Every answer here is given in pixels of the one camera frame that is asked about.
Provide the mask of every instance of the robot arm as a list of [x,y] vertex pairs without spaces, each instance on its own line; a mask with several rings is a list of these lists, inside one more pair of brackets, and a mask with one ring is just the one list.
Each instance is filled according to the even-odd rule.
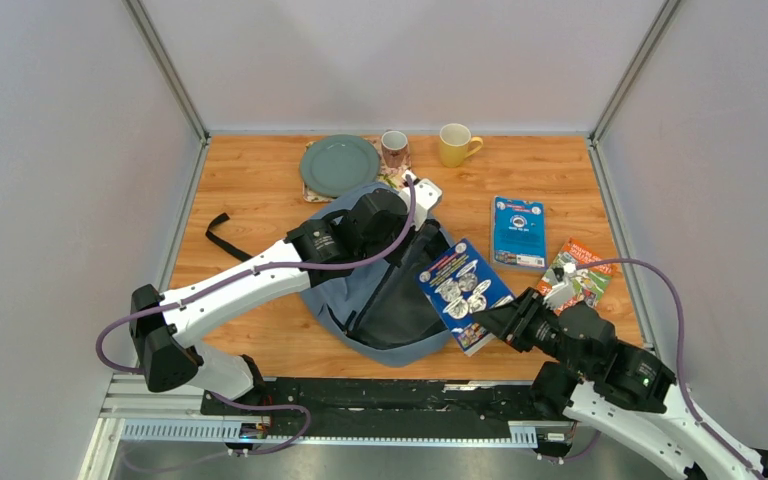
[[550,306],[568,300],[563,293],[568,281],[562,278],[567,272],[555,273],[559,282],[547,295],[550,305],[529,288],[514,302],[473,314],[517,351],[537,347],[560,362],[541,369],[532,385],[536,404],[594,426],[670,478],[756,479],[752,470],[768,477],[768,452],[741,444],[707,415],[704,423],[697,422],[675,374],[655,355],[618,340],[614,325],[583,302],[555,315]]
[[[405,175],[410,181],[415,179],[410,172]],[[440,188],[428,179],[417,182],[413,191],[414,225],[395,250],[384,257],[388,262],[398,261],[414,228],[422,226],[442,198]],[[187,384],[229,399],[248,392],[254,385],[253,361],[221,352],[206,345],[202,338],[273,299],[350,275],[352,268],[340,268],[342,265],[384,253],[405,228],[406,204],[410,201],[409,188],[398,194],[375,190],[363,195],[351,210],[308,220],[263,253],[207,280],[162,293],[151,285],[135,290],[131,296],[132,313],[171,307],[130,324],[149,391],[164,392]]]

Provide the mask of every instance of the plate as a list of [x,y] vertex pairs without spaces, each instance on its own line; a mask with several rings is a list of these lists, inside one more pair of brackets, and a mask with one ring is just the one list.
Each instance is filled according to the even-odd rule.
[[378,176],[378,151],[354,135],[331,135],[307,149],[299,166],[304,182],[329,197],[340,195]]

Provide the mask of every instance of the cup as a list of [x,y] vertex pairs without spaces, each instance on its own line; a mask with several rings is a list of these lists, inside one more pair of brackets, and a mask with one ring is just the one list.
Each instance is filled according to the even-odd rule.
[[381,155],[384,157],[384,165],[390,168],[410,166],[408,136],[396,130],[384,132],[384,135],[381,135]]
[[447,167],[459,166],[483,146],[484,140],[473,137],[460,123],[450,123],[440,129],[440,162]]

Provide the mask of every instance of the wooden table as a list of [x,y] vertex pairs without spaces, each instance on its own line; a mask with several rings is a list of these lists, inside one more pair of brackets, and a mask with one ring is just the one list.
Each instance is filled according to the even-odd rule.
[[[204,236],[207,224],[227,212],[216,232],[256,254],[322,207],[301,198],[299,161],[315,136],[214,137],[187,222],[172,277],[186,286],[237,262]],[[543,202],[550,259],[573,236],[603,257],[616,255],[599,188],[579,137],[484,137],[485,146],[459,168],[437,161],[436,137],[410,137],[413,169],[443,191],[434,210],[455,239],[468,237],[485,256],[490,204],[495,195]],[[500,270],[516,293],[540,275]],[[598,306],[618,336],[641,344],[622,273]],[[206,341],[231,354],[254,358],[265,376],[532,380],[548,359],[536,350],[520,354],[498,340],[472,357],[454,339],[440,352],[403,368],[380,365],[355,353],[322,328],[298,295],[272,301],[213,331]]]

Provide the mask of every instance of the gray floor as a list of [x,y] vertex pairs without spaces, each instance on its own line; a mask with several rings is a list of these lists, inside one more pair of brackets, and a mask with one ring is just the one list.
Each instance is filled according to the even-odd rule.
[[[578,448],[589,440],[579,432]],[[219,444],[145,442],[125,444],[121,451],[141,467],[167,467],[222,451]],[[186,470],[162,475],[139,474],[114,467],[112,480],[631,480],[667,477],[642,457],[602,437],[584,459],[554,466],[538,461],[530,451],[432,447],[334,447],[299,445],[272,455],[223,457]]]

